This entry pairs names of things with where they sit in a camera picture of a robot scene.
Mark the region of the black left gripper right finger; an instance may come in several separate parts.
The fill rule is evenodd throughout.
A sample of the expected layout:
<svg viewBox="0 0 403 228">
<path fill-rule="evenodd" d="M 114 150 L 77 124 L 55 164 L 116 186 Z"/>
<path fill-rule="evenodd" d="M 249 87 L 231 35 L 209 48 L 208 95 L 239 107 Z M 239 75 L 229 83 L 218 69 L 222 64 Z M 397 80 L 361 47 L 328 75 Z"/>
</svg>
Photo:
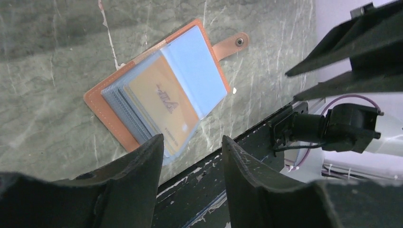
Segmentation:
<svg viewBox="0 0 403 228">
<path fill-rule="evenodd" d="M 403 184 L 386 180 L 315 180 L 283 175 L 222 139 L 233 228 L 400 228 Z"/>
</svg>

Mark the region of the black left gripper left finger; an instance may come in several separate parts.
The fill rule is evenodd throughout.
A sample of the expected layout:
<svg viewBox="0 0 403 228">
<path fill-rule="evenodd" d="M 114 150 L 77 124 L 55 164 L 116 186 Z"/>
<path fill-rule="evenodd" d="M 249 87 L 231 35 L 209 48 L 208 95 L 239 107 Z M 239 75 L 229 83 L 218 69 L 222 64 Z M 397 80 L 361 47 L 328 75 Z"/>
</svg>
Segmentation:
<svg viewBox="0 0 403 228">
<path fill-rule="evenodd" d="M 75 179 L 0 174 L 3 228 L 149 228 L 164 152 L 158 134 L 117 160 Z"/>
</svg>

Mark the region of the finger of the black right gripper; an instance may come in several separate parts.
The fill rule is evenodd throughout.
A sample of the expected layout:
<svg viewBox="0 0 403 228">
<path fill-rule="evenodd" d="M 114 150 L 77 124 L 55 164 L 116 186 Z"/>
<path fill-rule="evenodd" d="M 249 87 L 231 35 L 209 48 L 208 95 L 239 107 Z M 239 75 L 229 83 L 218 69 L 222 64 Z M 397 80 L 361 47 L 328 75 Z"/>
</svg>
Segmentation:
<svg viewBox="0 0 403 228">
<path fill-rule="evenodd" d="M 346 71 L 298 93 L 295 100 L 312 100 L 352 93 L 395 93 L 403 91 L 402 63 L 380 68 Z"/>
<path fill-rule="evenodd" d="M 403 67 L 403 3 L 394 1 L 331 29 L 312 52 L 286 72 L 296 76 L 349 58 L 353 70 Z"/>
</svg>

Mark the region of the orange credit card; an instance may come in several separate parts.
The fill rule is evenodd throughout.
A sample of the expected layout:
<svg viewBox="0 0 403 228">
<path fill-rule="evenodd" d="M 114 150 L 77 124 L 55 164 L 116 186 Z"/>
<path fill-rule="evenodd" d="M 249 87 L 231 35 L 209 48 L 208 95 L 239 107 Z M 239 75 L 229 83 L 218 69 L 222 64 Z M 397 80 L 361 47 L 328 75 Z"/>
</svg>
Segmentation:
<svg viewBox="0 0 403 228">
<path fill-rule="evenodd" d="M 151 132 L 164 135 L 168 156 L 181 153 L 200 120 L 166 58 L 157 55 L 138 64 L 123 90 Z"/>
</svg>

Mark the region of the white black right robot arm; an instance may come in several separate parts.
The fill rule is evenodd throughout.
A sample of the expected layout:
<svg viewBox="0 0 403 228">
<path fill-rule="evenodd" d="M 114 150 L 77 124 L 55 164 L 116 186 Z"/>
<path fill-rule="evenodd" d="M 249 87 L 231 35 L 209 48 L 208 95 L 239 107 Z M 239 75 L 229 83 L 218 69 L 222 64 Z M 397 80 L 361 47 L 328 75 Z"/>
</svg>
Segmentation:
<svg viewBox="0 0 403 228">
<path fill-rule="evenodd" d="M 351 70 L 294 96 L 306 101 L 334 96 L 362 97 L 364 93 L 403 90 L 403 3 L 375 7 L 372 3 L 350 12 L 350 20 L 331 29 L 286 75 L 297 76 L 349 59 Z M 328 105 L 322 114 L 310 114 L 290 105 L 269 120 L 269 142 L 274 154 L 302 142 L 307 151 L 384 153 L 402 156 L 403 125 L 384 117 L 372 104 Z"/>
</svg>

